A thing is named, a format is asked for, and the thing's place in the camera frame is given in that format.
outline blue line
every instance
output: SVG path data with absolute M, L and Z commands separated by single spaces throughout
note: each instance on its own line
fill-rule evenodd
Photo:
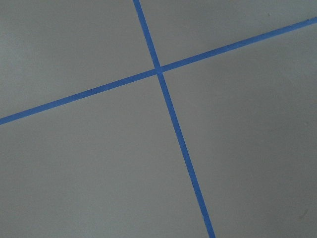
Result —
M 152 57 L 152 61 L 153 61 L 155 70 L 157 71 L 158 81 L 159 81 L 160 87 L 162 89 L 162 93 L 163 93 L 163 96 L 164 96 L 164 99 L 165 99 L 165 102 L 166 102 L 166 105 L 168 108 L 170 118 L 171 118 L 172 123 L 173 123 L 173 127 L 175 130 L 176 136 L 177 136 L 177 140 L 178 140 L 180 149 L 181 149 L 183 157 L 184 157 L 187 171 L 188 171 L 190 180 L 191 180 L 193 188 L 194 188 L 194 192 L 195 192 L 195 195 L 196 195 L 196 198 L 197 198 L 197 201 L 198 201 L 198 204 L 199 204 L 199 207 L 200 207 L 200 210 L 201 210 L 201 213 L 202 213 L 202 216 L 203 216 L 206 228 L 207 228 L 208 235 L 210 238 L 215 238 L 214 231 L 213 231 L 211 221 L 210 221 L 210 217 L 209 217 L 209 214 L 207 211 L 207 207 L 205 205 L 204 198 L 203 198 L 202 192 L 201 192 L 199 184 L 198 184 L 198 180 L 197 180 L 197 177 L 196 177 L 196 174 L 194 171 L 194 167 L 193 167 L 192 161 L 190 159 L 190 156 L 189 156 L 189 153 L 187 150 L 185 139 L 183 137 L 183 134 L 182 134 L 182 131 L 181 131 L 181 128 L 180 128 L 180 125 L 179 125 L 179 122 L 178 122 L 178 119 L 176 116 L 176 112 L 175 112 L 175 109 L 174 109 L 174 106 L 172 103 L 172 99 L 171 99 L 170 94 L 168 92 L 167 84 L 166 84 L 166 81 L 164 79 L 164 75 L 163 75 L 162 70 L 161 70 L 158 56 L 157 56 L 157 53 L 155 51 L 155 47 L 154 47 L 149 28 L 148 28 L 148 25 L 146 23 L 146 20 L 145 20 L 145 17 L 144 17 L 144 14 L 143 14 L 143 11 L 142 11 L 142 8 L 140 5 L 140 1 L 133 0 L 133 2 L 135 5 L 135 8 L 136 8 L 136 11 L 138 13 L 138 16 L 139 16 L 139 20 L 140 20 L 140 23 L 142 26 L 142 30 L 143 30 L 149 51 L 150 51 L 150 55 Z
M 162 70 L 162 72 L 166 72 L 166 71 L 169 71 L 171 69 L 175 69 L 175 68 L 178 68 L 178 67 L 190 64 L 190 63 L 194 63 L 194 62 L 209 58 L 209 57 L 220 55 L 222 53 L 225 53 L 225 52 L 228 52 L 228 51 L 231 51 L 231 50 L 243 47 L 243 46 L 247 46 L 249 44 L 253 44 L 255 42 L 262 41 L 262 40 L 265 40 L 265 39 L 268 39 L 268 38 L 271 38 L 274 36 L 278 36 L 278 35 L 281 35 L 281 34 L 284 34 L 284 33 L 290 32 L 290 31 L 294 31 L 294 30 L 297 30 L 297 29 L 300 29 L 300 28 L 303 28 L 305 26 L 309 26 L 309 25 L 312 25 L 315 23 L 317 23 L 317 17 L 314 17 L 314 18 L 311 18 L 311 19 L 308 19 L 308 20 L 305 20 L 305 21 L 302 21 L 302 22 L 299 22 L 299 23 L 296 23 L 296 24 L 293 24 L 290 26 L 282 27 L 282 28 L 279 28 L 277 30 L 273 30 L 273 31 L 270 31 L 270 32 L 267 32 L 267 33 L 264 33 L 261 35 L 257 35 L 257 36 L 248 38 L 248 39 L 243 40 L 243 41 L 238 41 L 236 43 L 233 43 L 233 44 L 230 44 L 227 46 L 223 46 L 223 47 L 211 50 L 211 51 L 207 51 L 207 52 L 201 53 L 199 55 L 195 55 L 195 56 L 192 56 L 192 57 L 189 57 L 186 59 L 182 59 L 182 60 L 177 61 L 177 62 L 173 62 L 173 63 L 167 64 L 167 65 L 164 65 L 161 67 L 161 70 Z
M 212 228 L 212 225 L 211 225 L 211 220 L 209 218 L 209 214 L 208 214 L 207 207 L 205 205 L 203 194 L 202 194 L 202 192 L 200 190 L 200 186 L 198 184 L 198 180 L 197 180 L 197 177 L 196 177 L 196 174 L 195 174 L 195 170 L 194 170 L 192 161 L 190 159 L 190 156 L 189 156 L 189 153 L 188 153 L 188 150 L 187 150 L 185 139 L 184 139 L 182 130 L 180 128 L 177 116 L 176 116 L 176 112 L 175 112 L 175 109 L 174 109 L 174 106 L 173 106 L 173 103 L 172 103 L 172 99 L 171 99 L 170 94 L 168 92 L 166 81 L 165 81 L 164 76 L 163 76 L 162 73 L 158 74 L 158 80 L 159 80 L 159 84 L 160 84 L 160 87 L 161 87 L 163 95 L 164 95 L 164 99 L 165 99 L 165 102 L 166 102 L 166 105 L 167 105 L 167 108 L 168 108 L 168 112 L 169 112 L 170 118 L 171 118 L 173 126 L 174 126 L 174 130 L 175 130 L 175 133 L 176 133 L 176 136 L 177 136 L 177 140 L 178 140 L 180 149 L 182 151 L 182 154 L 183 154 L 183 157 L 184 157 L 184 160 L 185 160 L 187 171 L 188 171 L 190 180 L 192 182 L 192 185 L 193 185 L 193 188 L 194 188 L 194 191 L 195 191 L 195 195 L 196 195 L 199 207 L 200 207 L 200 211 L 202 213 L 202 216 L 203 216 L 206 228 L 207 228 L 208 235 L 209 235 L 210 238 L 215 238 L 215 234 L 214 234 L 214 231 L 213 231 L 213 228 Z
M 27 117 L 27 116 L 30 116 L 30 115 L 33 115 L 36 113 L 40 113 L 42 111 L 45 111 L 45 110 L 48 110 L 51 108 L 55 108 L 55 107 L 58 107 L 58 106 L 82 99 L 82 98 L 86 98 L 86 97 L 92 96 L 94 94 L 110 90 L 112 88 L 116 88 L 116 87 L 119 87 L 119 86 L 122 86 L 122 85 L 125 85 L 128 83 L 132 83 L 132 82 L 153 76 L 155 74 L 156 74 L 156 71 L 154 69 L 152 69 L 152 70 L 149 70 L 149 71 L 146 71 L 143 73 L 139 73 L 139 74 L 136 74 L 136 75 L 112 82 L 112 83 L 108 83 L 108 84 L 99 86 L 97 88 L 93 88 L 93 89 L 90 89 L 90 90 L 87 90 L 87 91 L 84 91 L 81 93 L 77 93 L 77 94 L 62 98 L 62 99 L 58 99 L 56 101 L 46 103 L 46 104 L 31 108 L 31 109 L 28 109 L 28 110 L 25 110 L 25 111 L 22 111 L 22 112 L 19 112 L 19 113 L 16 113 L 16 114 L 4 117 L 4 118 L 1 118 L 0 125 L 8 123 L 8 122 L 13 121 L 13 120 L 18 120 L 20 118 L 24 118 L 24 117 Z
M 141 27 L 143 30 L 143 34 L 145 36 L 145 40 L 147 42 L 149 51 L 150 51 L 150 55 L 152 57 L 152 61 L 153 61 L 153 65 L 155 67 L 155 69 L 160 69 L 160 64 L 159 64 L 159 59 L 158 56 L 156 54 L 155 48 L 154 48 L 154 44 L 150 35 L 150 31 L 147 25 L 147 22 L 145 20 L 145 16 L 143 14 L 142 8 L 141 8 L 141 4 L 139 0 L 133 0 L 135 9 L 137 10 L 138 13 L 138 17 L 139 17 L 139 21 L 141 23 Z

